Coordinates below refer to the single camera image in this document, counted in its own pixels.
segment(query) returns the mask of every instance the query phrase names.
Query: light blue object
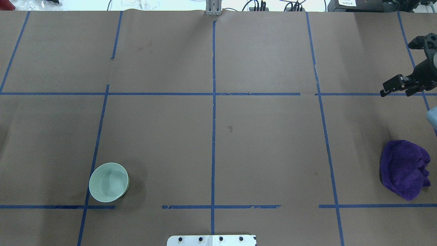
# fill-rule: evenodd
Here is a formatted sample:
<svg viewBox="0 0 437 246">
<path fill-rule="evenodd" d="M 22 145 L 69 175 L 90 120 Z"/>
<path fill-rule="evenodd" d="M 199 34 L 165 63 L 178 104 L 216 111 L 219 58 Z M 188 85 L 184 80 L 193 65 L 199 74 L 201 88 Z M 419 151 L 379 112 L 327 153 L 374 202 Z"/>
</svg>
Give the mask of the light blue object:
<svg viewBox="0 0 437 246">
<path fill-rule="evenodd" d="M 126 193 L 128 172 L 120 164 L 110 162 L 98 167 L 90 178 L 91 196 L 99 202 L 112 202 Z"/>
<path fill-rule="evenodd" d="M 434 107 L 427 112 L 427 119 L 431 125 L 433 125 L 434 129 L 437 130 L 437 107 Z"/>
</svg>

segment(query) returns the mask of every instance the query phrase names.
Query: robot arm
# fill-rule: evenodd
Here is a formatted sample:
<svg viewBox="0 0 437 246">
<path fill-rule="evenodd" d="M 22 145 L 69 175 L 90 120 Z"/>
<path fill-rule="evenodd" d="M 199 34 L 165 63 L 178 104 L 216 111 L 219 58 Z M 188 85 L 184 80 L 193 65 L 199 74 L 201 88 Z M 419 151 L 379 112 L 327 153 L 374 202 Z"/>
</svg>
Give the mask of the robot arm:
<svg viewBox="0 0 437 246">
<path fill-rule="evenodd" d="M 426 36 L 417 36 L 408 47 L 423 49 L 427 59 L 417 65 L 412 74 L 405 77 L 398 74 L 384 82 L 382 84 L 384 90 L 380 91 L 382 97 L 395 91 L 405 91 L 407 96 L 411 96 L 437 87 L 437 35 L 430 33 Z"/>
</svg>

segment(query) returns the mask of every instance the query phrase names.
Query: metal bracket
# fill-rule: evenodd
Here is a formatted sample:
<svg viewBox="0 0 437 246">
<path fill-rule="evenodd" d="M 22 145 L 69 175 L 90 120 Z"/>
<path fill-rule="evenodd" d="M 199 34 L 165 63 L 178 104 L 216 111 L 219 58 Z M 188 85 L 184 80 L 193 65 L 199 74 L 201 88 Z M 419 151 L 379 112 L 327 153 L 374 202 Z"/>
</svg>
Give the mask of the metal bracket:
<svg viewBox="0 0 437 246">
<path fill-rule="evenodd" d="M 222 0 L 206 0 L 206 15 L 222 15 Z"/>
<path fill-rule="evenodd" d="M 255 235 L 171 236 L 167 246 L 256 246 Z"/>
</svg>

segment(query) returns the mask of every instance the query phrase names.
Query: white mounting plate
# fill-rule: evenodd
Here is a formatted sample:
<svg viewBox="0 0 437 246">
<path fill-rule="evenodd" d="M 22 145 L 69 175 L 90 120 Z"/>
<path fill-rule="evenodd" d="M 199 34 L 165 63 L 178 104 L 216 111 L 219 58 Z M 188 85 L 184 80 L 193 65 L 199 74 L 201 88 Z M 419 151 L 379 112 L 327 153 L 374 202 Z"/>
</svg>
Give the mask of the white mounting plate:
<svg viewBox="0 0 437 246">
<path fill-rule="evenodd" d="M 167 240 L 167 246 L 256 246 L 256 238 L 255 235 L 171 236 Z"/>
</svg>

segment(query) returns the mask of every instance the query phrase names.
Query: black device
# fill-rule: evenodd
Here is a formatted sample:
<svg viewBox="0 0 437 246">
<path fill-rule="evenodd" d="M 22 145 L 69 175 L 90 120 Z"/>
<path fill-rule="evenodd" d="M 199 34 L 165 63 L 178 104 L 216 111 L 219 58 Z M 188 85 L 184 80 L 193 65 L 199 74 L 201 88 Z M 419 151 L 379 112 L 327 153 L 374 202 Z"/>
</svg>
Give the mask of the black device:
<svg viewBox="0 0 437 246">
<path fill-rule="evenodd" d="M 419 4 L 436 0 L 331 0 L 328 12 L 412 12 Z"/>
<path fill-rule="evenodd" d="M 382 0 L 331 0 L 328 12 L 384 12 Z"/>
<path fill-rule="evenodd" d="M 426 36 L 417 36 L 409 44 L 410 49 L 423 49 L 426 60 L 414 68 L 412 74 L 403 76 L 398 74 L 382 84 L 382 97 L 395 92 L 405 91 L 407 96 L 417 92 L 429 91 L 437 87 L 437 35 L 430 33 Z"/>
</svg>

